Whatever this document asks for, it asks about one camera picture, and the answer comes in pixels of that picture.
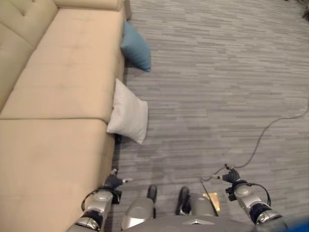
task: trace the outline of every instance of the tufted sofa backrest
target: tufted sofa backrest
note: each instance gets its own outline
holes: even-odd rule
[[[0,0],[0,111],[57,11],[52,0]]]

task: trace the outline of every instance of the sofa armrest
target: sofa armrest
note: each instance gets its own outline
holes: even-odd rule
[[[54,0],[57,7],[119,11],[122,0]]]

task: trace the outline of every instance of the striped carpet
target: striped carpet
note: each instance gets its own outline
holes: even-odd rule
[[[149,127],[143,145],[123,138],[116,146],[119,176],[135,181],[120,187],[106,231],[120,230],[149,184],[158,186],[158,216],[173,215],[183,185],[202,192],[200,176],[245,163],[263,128],[304,112],[309,96],[309,28],[296,1],[131,0],[131,8],[130,22],[151,47],[152,71],[128,67],[125,79],[148,102]],[[308,173],[308,115],[274,124],[240,170],[286,216],[309,215]],[[222,217],[250,223],[228,201],[228,184],[206,187],[219,193]]]

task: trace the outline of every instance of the beige sofa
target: beige sofa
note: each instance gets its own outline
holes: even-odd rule
[[[0,231],[60,232],[111,169],[122,0],[0,0]]]

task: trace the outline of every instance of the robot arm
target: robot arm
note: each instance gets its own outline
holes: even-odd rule
[[[82,203],[83,214],[75,223],[70,226],[66,232],[102,232],[104,222],[111,209],[112,203],[119,203],[121,192],[115,189],[125,182],[132,181],[132,179],[119,179],[116,176],[116,169],[113,169],[111,174],[107,177],[104,186],[99,187],[89,195],[94,194],[93,200],[89,206],[84,210],[84,200]]]
[[[270,199],[266,204],[252,190],[251,183],[241,180],[239,173],[225,165],[228,174],[222,176],[224,181],[232,183],[232,187],[225,191],[230,201],[237,200],[240,207],[256,225],[257,231],[269,232],[287,229],[288,222],[278,212],[270,208]]]

